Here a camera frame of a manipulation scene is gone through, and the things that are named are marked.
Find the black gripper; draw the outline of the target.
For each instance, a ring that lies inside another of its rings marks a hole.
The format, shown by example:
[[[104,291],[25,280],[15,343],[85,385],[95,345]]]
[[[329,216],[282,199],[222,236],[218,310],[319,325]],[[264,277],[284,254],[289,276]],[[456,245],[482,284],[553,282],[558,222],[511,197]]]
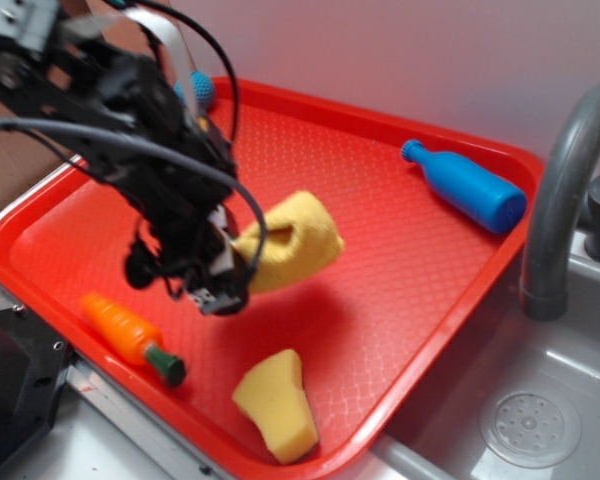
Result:
[[[128,283],[141,290],[162,280],[170,294],[187,293],[203,315],[237,314],[249,294],[241,282],[246,263],[229,245],[236,231],[223,203],[232,187],[134,145],[95,139],[87,156],[93,178],[140,213],[157,243],[135,237],[125,260]]]

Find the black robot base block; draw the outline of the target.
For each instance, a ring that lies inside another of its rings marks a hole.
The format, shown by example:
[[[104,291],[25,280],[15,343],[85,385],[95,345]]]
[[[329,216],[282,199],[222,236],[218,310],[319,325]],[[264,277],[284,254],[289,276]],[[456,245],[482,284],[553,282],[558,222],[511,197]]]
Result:
[[[53,428],[70,347],[24,307],[0,310],[0,475]]]

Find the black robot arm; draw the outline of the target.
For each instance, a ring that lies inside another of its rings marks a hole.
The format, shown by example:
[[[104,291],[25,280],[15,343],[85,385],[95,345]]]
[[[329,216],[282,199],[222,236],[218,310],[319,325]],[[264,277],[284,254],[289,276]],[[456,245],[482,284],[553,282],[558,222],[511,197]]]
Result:
[[[133,288],[161,280],[171,297],[231,315],[255,270],[224,207],[240,190],[235,136],[194,90],[180,25],[198,29],[156,1],[81,16],[58,1],[0,1],[0,130],[80,155],[85,175],[139,213],[125,261]]]

